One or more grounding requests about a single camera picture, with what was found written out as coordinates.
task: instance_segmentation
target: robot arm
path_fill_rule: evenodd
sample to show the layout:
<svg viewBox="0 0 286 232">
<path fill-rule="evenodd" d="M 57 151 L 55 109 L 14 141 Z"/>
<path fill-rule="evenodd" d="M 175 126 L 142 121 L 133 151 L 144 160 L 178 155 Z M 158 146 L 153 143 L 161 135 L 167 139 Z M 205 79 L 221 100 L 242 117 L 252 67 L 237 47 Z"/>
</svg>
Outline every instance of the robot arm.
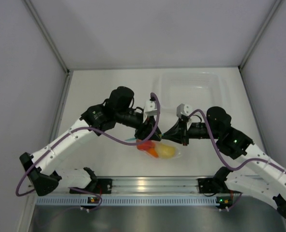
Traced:
<svg viewBox="0 0 286 232">
<path fill-rule="evenodd" d="M 135 128 L 137 139 L 161 140 L 161 131 L 157 127 L 154 129 L 155 119 L 153 116 L 157 113 L 154 97 L 150 101 L 146 101 L 148 107 L 145 107 L 142 113 L 129 108 L 133 99 L 132 90 L 118 87 L 112 91 L 105 103 L 89 107 L 59 138 L 37 152 L 24 153 L 20 156 L 20 161 L 26 171 L 25 175 L 28 176 L 39 196 L 47 195 L 56 188 L 64 190 L 69 187 L 92 192 L 98 179 L 90 168 L 58 170 L 58 166 L 79 146 L 101 134 L 117 140 L 104 133 L 104 131 L 114 128 L 116 123 Z M 20 185 L 16 190 L 17 196 L 23 195 L 18 193 Z"/>
<path fill-rule="evenodd" d="M 191 123 L 191 111 L 188 105 L 177 108 L 178 122 L 162 139 L 188 145 L 189 139 L 218 139 L 216 153 L 219 158 L 222 152 L 240 163 L 237 168 L 230 167 L 221 159 L 226 167 L 222 167 L 213 178 L 199 179 L 200 193 L 218 193 L 230 190 L 239 191 L 260 199 L 286 218 L 286 169 L 266 155 L 253 140 L 239 130 L 231 127 L 231 116 L 220 107 L 212 107 L 207 111 L 205 123 Z M 240 175 L 238 170 L 246 166 L 258 174 L 263 180 L 252 179 Z"/>
</svg>

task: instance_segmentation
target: red object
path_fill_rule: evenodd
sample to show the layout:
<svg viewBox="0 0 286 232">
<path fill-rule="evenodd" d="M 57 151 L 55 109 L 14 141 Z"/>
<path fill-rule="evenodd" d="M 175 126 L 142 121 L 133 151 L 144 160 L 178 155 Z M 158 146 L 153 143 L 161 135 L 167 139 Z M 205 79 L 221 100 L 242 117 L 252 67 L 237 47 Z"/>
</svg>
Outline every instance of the red object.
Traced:
<svg viewBox="0 0 286 232">
<path fill-rule="evenodd" d="M 150 154 L 151 156 L 155 157 L 155 158 L 159 158 L 158 153 L 156 152 L 156 150 L 153 147 L 148 149 L 147 153 Z"/>
<path fill-rule="evenodd" d="M 151 141 L 151 140 L 148 140 L 146 141 L 145 143 L 143 144 L 140 144 L 140 145 L 137 145 L 136 146 L 138 150 L 141 150 L 141 151 L 147 151 L 149 150 L 150 148 L 155 148 L 156 147 L 156 144 Z"/>
</svg>

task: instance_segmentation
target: grey wall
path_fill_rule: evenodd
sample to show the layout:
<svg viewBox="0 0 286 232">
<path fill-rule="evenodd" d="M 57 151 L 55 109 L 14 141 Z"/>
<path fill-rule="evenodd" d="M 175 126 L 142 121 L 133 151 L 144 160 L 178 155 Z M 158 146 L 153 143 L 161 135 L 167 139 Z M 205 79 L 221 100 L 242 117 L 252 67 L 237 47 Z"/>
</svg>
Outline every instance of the grey wall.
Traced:
<svg viewBox="0 0 286 232">
<path fill-rule="evenodd" d="M 286 0 L 242 73 L 268 152 L 286 167 Z"/>
<path fill-rule="evenodd" d="M 64 79 L 22 1 L 0 1 L 0 232 L 15 231 L 19 156 L 48 142 Z"/>
<path fill-rule="evenodd" d="M 238 66 L 275 0 L 32 0 L 70 68 Z"/>
</svg>

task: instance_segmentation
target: purple cable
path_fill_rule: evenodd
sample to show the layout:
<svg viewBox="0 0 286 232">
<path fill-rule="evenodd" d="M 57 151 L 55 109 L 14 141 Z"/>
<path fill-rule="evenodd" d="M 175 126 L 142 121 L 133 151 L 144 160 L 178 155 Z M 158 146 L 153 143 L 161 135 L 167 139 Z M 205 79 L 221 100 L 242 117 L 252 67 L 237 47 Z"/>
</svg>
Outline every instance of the purple cable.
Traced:
<svg viewBox="0 0 286 232">
<path fill-rule="evenodd" d="M 100 202 L 97 204 L 97 206 L 94 207 L 94 208 L 92 208 L 92 209 L 89 209 L 89 211 L 97 210 L 97 209 L 100 207 L 100 205 L 102 204 L 102 202 L 103 202 L 102 197 L 101 197 L 100 195 L 98 195 L 98 194 L 93 193 L 93 192 L 84 191 L 84 190 L 79 189 L 79 188 L 70 188 L 70 189 L 72 189 L 72 190 L 74 190 L 74 191 L 77 191 L 77 192 L 86 193 L 86 194 L 95 196 L 95 197 L 97 197 L 97 198 L 100 199 Z M 38 226 L 40 229 L 42 229 L 42 228 L 48 226 L 48 225 L 49 225 L 53 220 L 55 220 L 57 217 L 59 217 L 60 215 L 64 214 L 65 212 L 67 212 L 67 211 L 69 211 L 69 210 L 72 210 L 72 209 L 81 209 L 81 208 L 80 208 L 79 206 L 68 207 L 68 208 L 66 208 L 66 209 L 64 209 L 64 210 L 62 210 L 62 211 L 60 211 L 60 212 L 58 212 L 56 215 L 54 215 L 54 216 L 52 217 L 52 219 L 51 219 L 49 222 L 45 223 L 44 225 L 41 225 L 41 224 L 39 223 L 38 214 L 37 214 L 37 215 L 35 216 L 35 222 L 36 222 L 37 226 Z"/>
<path fill-rule="evenodd" d="M 112 139 L 112 140 L 114 140 L 114 141 L 116 141 L 116 142 L 118 142 L 118 143 L 120 143 L 120 144 L 123 144 L 123 145 L 136 146 L 136 145 L 143 144 L 143 143 L 145 143 L 148 139 L 150 139 L 150 138 L 153 136 L 153 134 L 156 132 L 157 127 L 158 127 L 158 123 L 159 123 L 159 119 L 160 119 L 160 102 L 159 102 L 159 99 L 158 99 L 158 97 L 157 97 L 157 95 L 156 95 L 155 93 L 151 93 L 151 97 L 154 97 L 155 100 L 156 100 L 156 105 L 157 105 L 157 118 L 156 118 L 156 122 L 155 122 L 154 127 L 152 128 L 151 133 L 150 133 L 145 139 L 143 139 L 143 140 L 140 141 L 140 142 L 127 143 L 127 142 L 125 142 L 125 141 L 119 140 L 119 139 L 117 139 L 117 138 L 115 138 L 115 137 L 113 137 L 113 136 L 111 136 L 111 135 L 109 135 L 109 134 L 106 134 L 105 132 L 103 132 L 103 131 L 101 131 L 101 130 L 99 130 L 99 129 L 93 128 L 93 127 L 80 127 L 80 128 L 76 128 L 76 129 L 72 130 L 71 132 L 74 133 L 74 132 L 81 131 L 81 130 L 90 130 L 90 131 L 94 131 L 94 132 L 100 133 L 100 134 L 102 134 L 102 135 L 104 135 L 104 136 L 106 136 L 106 137 L 108 137 L 108 138 L 110 138 L 110 139 Z M 51 150 L 54 149 L 56 146 L 58 146 L 58 145 L 59 145 L 64 139 L 66 139 L 69 135 L 70 135 L 70 134 L 66 134 L 66 135 L 64 135 L 63 137 L 61 137 L 58 141 L 56 141 L 56 143 L 51 146 Z M 17 196 L 17 197 L 22 197 L 22 196 L 28 195 L 29 193 L 31 193 L 31 192 L 34 191 L 34 189 L 32 189 L 32 190 L 27 191 L 27 192 L 24 192 L 24 193 L 19 193 L 19 189 L 20 189 L 20 187 L 21 187 L 22 182 L 24 181 L 24 179 L 28 176 L 28 174 L 31 172 L 31 170 L 32 170 L 39 162 L 41 162 L 41 160 L 42 160 L 45 156 L 47 156 L 47 155 L 50 153 L 51 150 L 47 150 L 47 151 L 46 151 L 41 157 L 39 157 L 39 159 L 38 159 L 36 162 L 34 162 L 34 164 L 32 164 L 32 165 L 26 170 L 26 172 L 23 174 L 22 178 L 19 180 L 18 185 L 17 185 L 17 187 L 16 187 L 15 193 L 16 193 L 16 196 Z"/>
<path fill-rule="evenodd" d="M 241 196 L 242 196 L 242 195 L 243 195 L 243 194 L 240 193 L 239 197 L 236 199 L 236 201 L 233 203 L 233 205 L 231 205 L 231 206 L 228 208 L 228 210 L 231 210 L 231 209 L 233 209 L 233 208 L 236 206 L 236 204 L 241 200 Z"/>
<path fill-rule="evenodd" d="M 248 164 L 249 162 L 252 162 L 252 161 L 260 161 L 260 162 L 264 162 L 264 163 L 268 163 L 267 160 L 264 160 L 264 159 L 260 159 L 260 158 L 251 158 L 251 159 L 248 159 L 246 161 L 244 161 L 240 166 L 234 168 L 234 167 L 231 167 L 226 161 L 225 159 L 222 157 L 222 155 L 220 154 L 220 151 L 218 150 L 218 147 L 216 145 L 216 142 L 214 141 L 214 137 L 212 135 L 212 132 L 211 132 L 211 127 L 210 127 L 210 124 L 208 123 L 208 120 L 204 114 L 204 112 L 200 109 L 197 109 L 197 110 L 194 110 L 188 117 L 191 118 L 196 112 L 199 112 L 203 119 L 204 119 L 204 122 L 205 122 L 205 125 L 206 125 L 206 128 L 207 128 L 207 131 L 208 131 L 208 134 L 210 136 L 210 139 L 211 139 L 211 143 L 212 143 L 212 146 L 214 147 L 215 149 L 215 152 L 217 154 L 217 156 L 219 157 L 220 161 L 224 164 L 224 166 L 226 166 L 229 170 L 231 171 L 237 171 L 239 169 L 241 169 L 242 167 L 244 167 L 246 164 Z M 285 172 L 284 169 L 282 169 L 281 167 L 277 166 L 276 164 L 274 163 L 269 163 L 269 165 L 271 165 L 272 167 L 276 168 L 277 170 L 281 171 L 281 172 Z"/>
</svg>

